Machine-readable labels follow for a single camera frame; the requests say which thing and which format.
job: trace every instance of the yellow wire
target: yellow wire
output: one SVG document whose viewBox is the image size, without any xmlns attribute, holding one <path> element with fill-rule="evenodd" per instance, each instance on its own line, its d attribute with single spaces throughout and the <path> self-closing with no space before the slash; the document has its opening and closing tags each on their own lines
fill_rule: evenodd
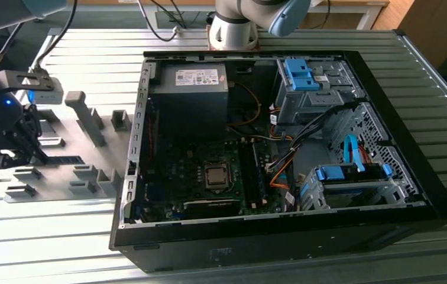
<svg viewBox="0 0 447 284">
<path fill-rule="evenodd" d="M 245 90 L 246 92 L 252 95 L 253 99 L 254 99 L 254 102 L 256 102 L 256 114 L 253 116 L 253 118 L 248 121 L 242 121 L 242 122 L 236 122 L 236 123 L 230 123 L 229 126 L 240 126 L 240 125 L 245 125 L 248 123 L 252 123 L 260 116 L 260 102 L 258 102 L 258 99 L 256 97 L 256 95 L 253 94 L 253 92 L 248 89 L 246 86 L 244 86 L 241 83 L 237 83 L 237 85 L 240 85 Z"/>
</svg>

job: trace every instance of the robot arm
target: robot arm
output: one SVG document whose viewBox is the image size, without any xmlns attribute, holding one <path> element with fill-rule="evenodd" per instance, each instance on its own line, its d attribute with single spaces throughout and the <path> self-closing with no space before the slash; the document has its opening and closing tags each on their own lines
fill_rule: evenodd
<svg viewBox="0 0 447 284">
<path fill-rule="evenodd" d="M 65 5 L 65 0 L 0 0 L 0 29 L 44 18 Z M 24 79 L 37 84 L 26 85 Z M 21 106 L 13 95 L 17 90 L 52 91 L 53 82 L 48 73 L 40 68 L 34 73 L 0 71 L 0 169 L 26 165 L 33 157 L 42 164 L 48 162 L 37 140 L 41 128 L 36 106 Z M 10 151 L 13 156 L 1 153 L 1 150 Z"/>
<path fill-rule="evenodd" d="M 256 46 L 256 26 L 277 37 L 301 23 L 310 0 L 216 0 L 209 44 L 217 50 L 249 50 Z"/>
</svg>

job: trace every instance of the barcode label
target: barcode label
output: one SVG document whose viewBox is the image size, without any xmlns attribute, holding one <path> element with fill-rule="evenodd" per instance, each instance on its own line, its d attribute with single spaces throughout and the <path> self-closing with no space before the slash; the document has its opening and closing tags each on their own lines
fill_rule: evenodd
<svg viewBox="0 0 447 284">
<path fill-rule="evenodd" d="M 293 205 L 294 198 L 293 198 L 293 195 L 289 192 L 286 192 L 286 194 L 285 194 L 285 199 L 286 199 L 288 203 Z"/>
<path fill-rule="evenodd" d="M 272 125 L 276 125 L 276 124 L 277 124 L 277 117 L 272 114 L 272 115 L 269 116 L 269 119 L 270 119 L 270 124 L 272 124 Z"/>
<path fill-rule="evenodd" d="M 314 76 L 314 80 L 318 82 L 327 81 L 326 76 Z"/>
<path fill-rule="evenodd" d="M 217 70 L 177 70 L 176 86 L 217 85 Z"/>
</svg>

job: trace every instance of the aluminum slotted table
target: aluminum slotted table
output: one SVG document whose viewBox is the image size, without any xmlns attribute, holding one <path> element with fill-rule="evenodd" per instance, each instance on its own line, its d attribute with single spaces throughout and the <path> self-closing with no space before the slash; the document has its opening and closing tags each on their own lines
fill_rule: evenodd
<svg viewBox="0 0 447 284">
<path fill-rule="evenodd" d="M 325 30 L 260 37 L 262 50 L 361 52 L 447 187 L 447 84 L 407 38 L 390 31 Z M 132 113 L 142 52 L 205 50 L 205 45 L 204 30 L 170 43 L 148 30 L 69 30 L 44 63 L 66 91 L 86 93 L 100 114 Z M 447 283 L 447 227 L 371 253 L 146 275 L 106 248 L 113 198 L 8 204 L 2 190 L 0 283 Z"/>
</svg>

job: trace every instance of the motherboard chip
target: motherboard chip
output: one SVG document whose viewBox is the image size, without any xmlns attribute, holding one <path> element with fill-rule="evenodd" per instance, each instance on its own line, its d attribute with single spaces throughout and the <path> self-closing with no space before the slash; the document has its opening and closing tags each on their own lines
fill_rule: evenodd
<svg viewBox="0 0 447 284">
<path fill-rule="evenodd" d="M 205 173 L 205 188 L 220 190 L 229 187 L 226 163 L 206 164 L 204 166 Z"/>
</svg>

